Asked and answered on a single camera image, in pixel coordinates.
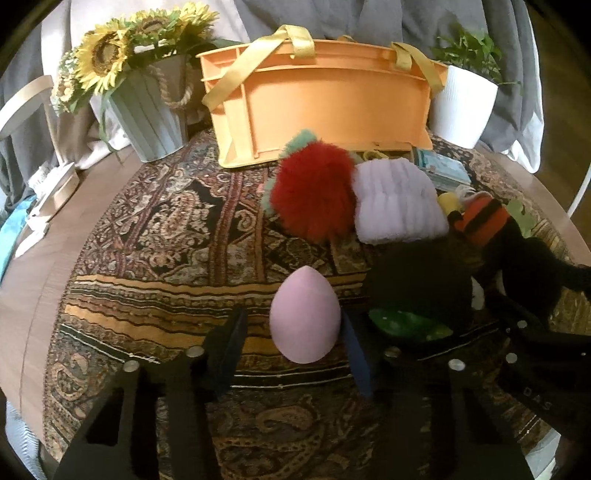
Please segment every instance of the pink egg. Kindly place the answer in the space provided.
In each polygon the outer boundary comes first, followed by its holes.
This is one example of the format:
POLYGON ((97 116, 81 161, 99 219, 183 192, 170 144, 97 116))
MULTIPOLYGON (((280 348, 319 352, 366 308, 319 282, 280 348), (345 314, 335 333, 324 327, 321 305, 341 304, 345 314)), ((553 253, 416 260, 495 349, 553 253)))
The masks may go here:
POLYGON ((269 322, 273 342, 283 355, 297 364, 316 362, 339 337, 339 299, 319 272, 301 267, 277 290, 269 322))

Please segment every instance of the bee plush toy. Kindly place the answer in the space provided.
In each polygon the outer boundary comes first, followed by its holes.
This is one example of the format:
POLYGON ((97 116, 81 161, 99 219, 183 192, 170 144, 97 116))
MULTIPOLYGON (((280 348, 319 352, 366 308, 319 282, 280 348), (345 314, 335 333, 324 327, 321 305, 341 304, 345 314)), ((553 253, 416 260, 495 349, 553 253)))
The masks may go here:
POLYGON ((464 189, 457 194, 441 195, 439 204, 452 229, 481 249, 483 266, 474 278, 483 287, 495 283, 546 326, 562 287, 591 300, 591 267, 567 264, 540 238, 524 238, 518 221, 489 193, 464 189))

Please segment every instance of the white ribbed planter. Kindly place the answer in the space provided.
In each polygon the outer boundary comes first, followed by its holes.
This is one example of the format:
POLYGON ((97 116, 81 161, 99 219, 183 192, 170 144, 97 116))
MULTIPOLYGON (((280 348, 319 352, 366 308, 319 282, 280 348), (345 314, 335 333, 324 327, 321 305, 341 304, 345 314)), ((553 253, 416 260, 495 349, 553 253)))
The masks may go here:
MULTIPOLYGON (((177 55, 153 64, 166 75, 174 99, 184 93, 185 61, 185 55, 177 55)), ((185 113, 166 106, 155 77, 137 70, 130 72, 109 103, 141 161, 159 160, 185 145, 185 113)))
POLYGON ((445 88, 429 110, 431 131, 463 148, 474 148, 491 116, 498 85, 486 78, 450 66, 445 88))

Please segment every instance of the basket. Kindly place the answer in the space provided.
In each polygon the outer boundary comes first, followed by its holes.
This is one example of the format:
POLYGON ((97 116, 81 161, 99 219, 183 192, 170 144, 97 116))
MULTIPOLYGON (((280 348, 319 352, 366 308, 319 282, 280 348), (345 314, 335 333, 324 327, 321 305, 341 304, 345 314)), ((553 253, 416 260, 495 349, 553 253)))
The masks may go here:
POLYGON ((447 67, 413 46, 312 40, 305 28, 283 25, 199 57, 222 167, 276 160, 304 128, 353 151, 433 147, 430 97, 447 67))

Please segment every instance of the turquoise fabric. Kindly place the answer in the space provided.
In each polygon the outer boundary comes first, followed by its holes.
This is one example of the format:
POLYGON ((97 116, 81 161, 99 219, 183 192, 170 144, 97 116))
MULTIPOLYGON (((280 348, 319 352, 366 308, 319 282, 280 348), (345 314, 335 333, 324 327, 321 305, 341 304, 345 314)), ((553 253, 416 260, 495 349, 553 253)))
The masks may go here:
POLYGON ((4 222, 0 228, 0 284, 4 278, 4 272, 12 258, 12 252, 17 244, 18 236, 27 224, 28 210, 33 201, 34 195, 24 199, 10 214, 10 217, 4 222))

